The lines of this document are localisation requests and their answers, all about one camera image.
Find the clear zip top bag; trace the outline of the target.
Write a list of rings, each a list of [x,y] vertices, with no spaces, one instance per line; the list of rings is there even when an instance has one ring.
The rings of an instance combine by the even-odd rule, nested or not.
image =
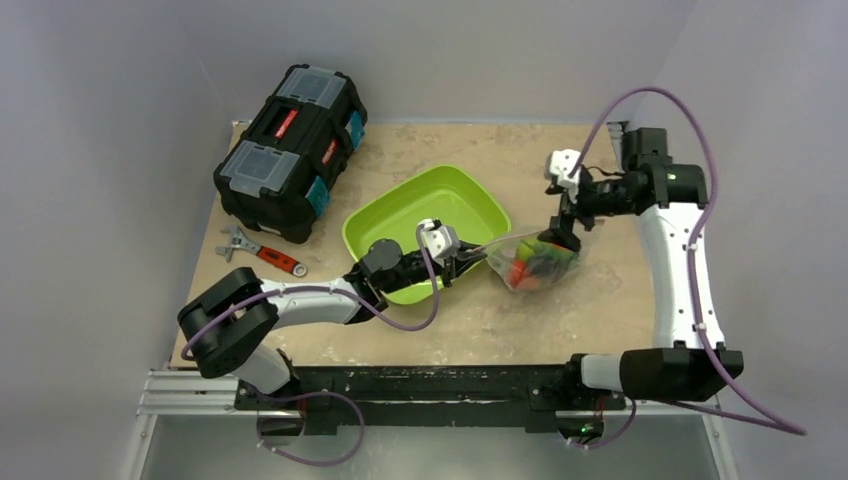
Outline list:
[[[538,231],[508,233],[482,245],[488,266],[501,278],[512,293],[528,293],[544,290],[563,280],[580,266],[580,254],[553,244],[541,242]],[[514,260],[527,264],[526,277],[518,288],[507,284],[507,275]]]

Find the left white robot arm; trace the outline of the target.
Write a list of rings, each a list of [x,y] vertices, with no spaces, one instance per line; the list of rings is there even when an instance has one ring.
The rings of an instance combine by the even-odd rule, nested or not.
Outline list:
[[[186,339],[180,356],[205,378],[232,374],[272,408],[287,408],[297,399],[298,382],[290,358],[265,345],[272,331],[383,318],[386,294],[422,282],[451,282],[485,257],[468,242],[443,241],[433,233],[425,240],[408,253],[394,240],[378,240],[347,274],[323,283],[285,284],[236,268],[178,313]]]

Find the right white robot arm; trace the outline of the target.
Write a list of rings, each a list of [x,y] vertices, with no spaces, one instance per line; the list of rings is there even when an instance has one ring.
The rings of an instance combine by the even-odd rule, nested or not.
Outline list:
[[[573,355],[561,381],[564,399],[584,407],[605,390],[634,400],[706,401],[742,373],[744,357],[726,346],[708,280],[690,278],[706,265],[698,224],[710,204],[704,171],[673,160],[662,128],[625,133],[623,171],[610,179],[594,179],[577,164],[579,155],[555,150],[546,160],[546,192],[560,203],[538,238],[578,253],[579,228],[592,230],[600,217],[637,217],[655,323],[650,348]]]

